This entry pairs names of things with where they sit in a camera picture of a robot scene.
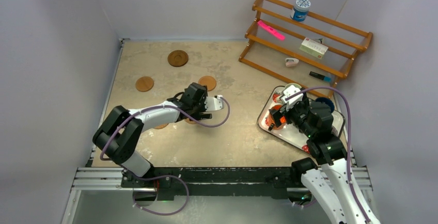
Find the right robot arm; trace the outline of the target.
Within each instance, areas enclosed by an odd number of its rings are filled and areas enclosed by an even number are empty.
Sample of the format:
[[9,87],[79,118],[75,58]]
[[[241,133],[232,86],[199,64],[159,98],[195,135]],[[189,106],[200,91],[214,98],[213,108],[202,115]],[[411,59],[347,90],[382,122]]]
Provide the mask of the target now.
[[333,132],[331,100],[310,100],[309,91],[287,85],[268,114],[269,130],[292,124],[307,137],[311,157],[291,164],[291,182],[310,190],[331,223],[380,223],[353,175],[349,147]]

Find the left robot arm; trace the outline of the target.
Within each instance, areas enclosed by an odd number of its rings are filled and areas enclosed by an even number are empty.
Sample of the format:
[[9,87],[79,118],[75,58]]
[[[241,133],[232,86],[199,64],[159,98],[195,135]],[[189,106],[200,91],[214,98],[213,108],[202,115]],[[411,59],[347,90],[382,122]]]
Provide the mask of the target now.
[[136,150],[141,134],[186,119],[204,127],[219,127],[227,119],[216,125],[203,121],[212,119],[213,111],[224,108],[230,109],[230,104],[222,95],[210,97],[206,86],[191,83],[183,92],[157,105],[142,109],[114,107],[95,132],[92,143],[100,149],[101,160],[123,167],[134,174],[140,187],[148,187],[154,180],[153,164]]

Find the dark brown wooden coaster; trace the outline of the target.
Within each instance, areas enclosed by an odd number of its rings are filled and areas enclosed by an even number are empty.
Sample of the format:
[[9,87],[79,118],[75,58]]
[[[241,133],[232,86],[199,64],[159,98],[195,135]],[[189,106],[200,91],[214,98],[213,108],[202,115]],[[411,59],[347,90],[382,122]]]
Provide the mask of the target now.
[[189,56],[187,52],[183,50],[172,51],[167,57],[168,63],[173,67],[182,67],[188,62],[188,60]]

